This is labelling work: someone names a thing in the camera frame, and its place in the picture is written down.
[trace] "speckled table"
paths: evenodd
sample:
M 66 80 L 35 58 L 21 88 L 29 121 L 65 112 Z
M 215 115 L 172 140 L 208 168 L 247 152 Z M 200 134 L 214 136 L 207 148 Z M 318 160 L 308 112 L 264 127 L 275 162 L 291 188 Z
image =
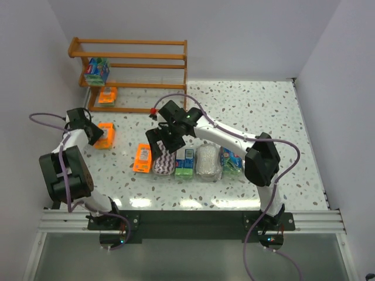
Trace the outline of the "speckled table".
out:
M 188 94 L 197 98 L 214 118 L 236 129 L 298 145 L 301 161 L 279 184 L 287 210 L 327 210 L 323 185 L 313 158 L 302 115 L 291 82 L 191 81 Z M 120 89 L 117 102 L 127 107 L 151 107 L 163 94 L 175 91 Z M 182 103 L 181 98 L 174 98 Z M 146 114 L 93 112 L 93 121 L 113 122 L 112 150 L 88 147 L 84 160 L 99 192 L 110 196 L 120 209 L 143 210 L 258 210 L 256 188 L 244 176 L 216 183 L 134 173 L 132 166 L 139 143 L 147 143 L 145 131 L 156 126 Z M 187 148 L 203 140 L 186 138 Z M 294 150 L 276 144 L 281 170 L 295 159 Z

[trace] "orange box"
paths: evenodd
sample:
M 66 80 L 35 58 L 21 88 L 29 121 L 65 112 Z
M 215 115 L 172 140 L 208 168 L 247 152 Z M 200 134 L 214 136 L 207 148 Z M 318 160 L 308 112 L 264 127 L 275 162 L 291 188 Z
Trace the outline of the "orange box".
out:
M 115 139 L 115 125 L 113 123 L 99 123 L 98 127 L 104 131 L 104 134 L 94 144 L 94 147 L 96 149 L 111 149 Z
M 135 163 L 133 171 L 148 173 L 152 167 L 152 157 L 150 145 L 140 143 L 138 145 L 137 154 L 135 155 Z
M 99 103 L 106 106 L 114 106 L 117 99 L 116 87 L 101 87 L 99 95 Z

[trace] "table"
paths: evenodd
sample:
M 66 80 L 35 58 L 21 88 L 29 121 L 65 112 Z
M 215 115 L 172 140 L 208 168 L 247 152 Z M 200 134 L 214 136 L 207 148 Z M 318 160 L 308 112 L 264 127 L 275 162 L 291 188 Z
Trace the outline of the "table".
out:
M 175 90 L 119 89 L 117 102 L 127 107 L 151 107 L 163 94 Z M 233 128 L 286 139 L 301 150 L 300 163 L 279 183 L 288 211 L 327 210 L 323 184 L 316 167 L 295 90 L 290 81 L 190 81 L 187 93 L 197 98 L 207 113 Z M 182 99 L 173 98 L 181 104 Z M 193 106 L 190 100 L 187 107 Z M 244 176 L 216 183 L 175 180 L 152 173 L 134 173 L 132 166 L 139 143 L 147 143 L 146 130 L 156 122 L 146 114 L 93 112 L 93 122 L 113 122 L 114 147 L 97 150 L 88 146 L 84 160 L 95 188 L 110 196 L 123 210 L 259 210 L 255 186 Z M 204 141 L 186 138 L 186 148 Z M 294 150 L 276 144 L 285 167 L 295 159 Z

